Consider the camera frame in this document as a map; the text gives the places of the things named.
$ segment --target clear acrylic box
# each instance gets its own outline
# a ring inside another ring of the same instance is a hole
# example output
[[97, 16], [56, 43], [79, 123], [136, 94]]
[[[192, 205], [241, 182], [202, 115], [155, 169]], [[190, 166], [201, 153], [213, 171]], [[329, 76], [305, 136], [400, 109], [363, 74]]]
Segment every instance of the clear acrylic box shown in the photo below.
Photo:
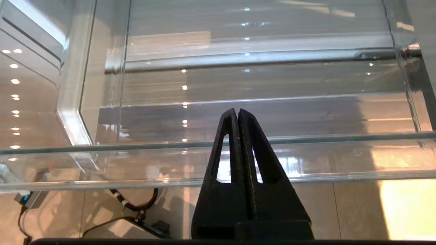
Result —
[[291, 181], [434, 178], [425, 7], [3, 0], [0, 191], [199, 186], [230, 108]]

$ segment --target transparent container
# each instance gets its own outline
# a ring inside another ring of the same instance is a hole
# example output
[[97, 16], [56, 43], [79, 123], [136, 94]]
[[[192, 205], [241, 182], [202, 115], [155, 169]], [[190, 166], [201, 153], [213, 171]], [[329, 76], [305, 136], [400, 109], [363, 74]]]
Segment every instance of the transparent container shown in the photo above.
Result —
[[291, 181], [434, 178], [426, 4], [3, 0], [0, 190], [201, 185], [229, 108]]

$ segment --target tiled floor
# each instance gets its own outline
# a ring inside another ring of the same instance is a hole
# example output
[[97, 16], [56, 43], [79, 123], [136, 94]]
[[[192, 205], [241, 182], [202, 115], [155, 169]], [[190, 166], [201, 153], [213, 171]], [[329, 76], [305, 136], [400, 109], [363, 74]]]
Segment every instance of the tiled floor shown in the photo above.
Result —
[[[436, 180], [359, 181], [294, 184], [312, 219], [317, 239], [434, 239]], [[174, 238], [189, 238], [199, 187], [161, 190], [146, 222], [171, 224]], [[121, 190], [134, 204], [153, 190]], [[17, 227], [19, 205], [14, 194], [0, 196], [2, 244], [22, 244]], [[95, 225], [121, 216], [121, 204], [109, 191], [51, 191], [38, 209], [25, 216], [25, 229], [34, 237], [80, 237]], [[129, 210], [124, 215], [134, 215]]]

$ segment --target black cable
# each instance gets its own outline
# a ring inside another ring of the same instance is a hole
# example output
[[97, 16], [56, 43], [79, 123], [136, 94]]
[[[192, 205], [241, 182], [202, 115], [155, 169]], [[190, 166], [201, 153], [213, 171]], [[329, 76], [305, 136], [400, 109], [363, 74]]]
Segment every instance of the black cable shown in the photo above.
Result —
[[153, 190], [153, 196], [151, 197], [151, 199], [144, 205], [141, 206], [136, 206], [133, 205], [129, 202], [129, 200], [127, 200], [118, 190], [116, 189], [110, 189], [110, 192], [115, 196], [115, 198], [126, 208], [135, 211], [135, 212], [139, 212], [141, 210], [146, 210], [149, 209], [154, 202], [157, 199], [157, 195], [159, 193], [159, 189], [158, 188], [154, 188]]
[[18, 216], [18, 228], [20, 229], [21, 233], [26, 236], [24, 239], [23, 245], [27, 245], [32, 241], [32, 236], [30, 236], [22, 227], [21, 227], [21, 217], [23, 216], [24, 212], [27, 210], [27, 207], [22, 206], [20, 215]]

